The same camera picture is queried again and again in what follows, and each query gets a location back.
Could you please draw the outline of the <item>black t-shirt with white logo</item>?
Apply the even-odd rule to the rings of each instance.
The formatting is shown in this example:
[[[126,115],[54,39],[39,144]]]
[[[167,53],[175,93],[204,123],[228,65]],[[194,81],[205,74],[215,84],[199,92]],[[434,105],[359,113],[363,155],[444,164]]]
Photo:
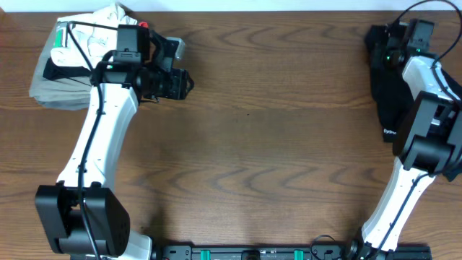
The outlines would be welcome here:
[[[429,51],[434,25],[373,25],[365,36],[383,139],[404,169],[461,174],[461,86]]]

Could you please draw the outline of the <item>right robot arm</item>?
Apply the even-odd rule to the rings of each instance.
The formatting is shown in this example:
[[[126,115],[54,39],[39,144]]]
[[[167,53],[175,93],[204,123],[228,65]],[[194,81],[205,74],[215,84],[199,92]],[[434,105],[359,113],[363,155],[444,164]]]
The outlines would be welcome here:
[[[398,239],[420,196],[437,176],[461,174],[461,87],[430,53],[434,25],[421,19],[373,25],[365,36],[372,97],[392,131],[391,178],[343,259],[431,259],[429,246]]]

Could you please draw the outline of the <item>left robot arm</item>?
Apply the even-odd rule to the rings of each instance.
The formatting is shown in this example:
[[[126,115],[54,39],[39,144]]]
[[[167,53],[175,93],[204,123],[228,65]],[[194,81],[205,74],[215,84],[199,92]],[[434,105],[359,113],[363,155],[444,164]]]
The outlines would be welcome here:
[[[128,125],[145,99],[183,100],[194,82],[176,69],[185,44],[140,25],[116,28],[115,49],[90,67],[90,104],[74,151],[35,208],[51,250],[73,259],[160,259],[153,240],[131,229],[114,194]]]

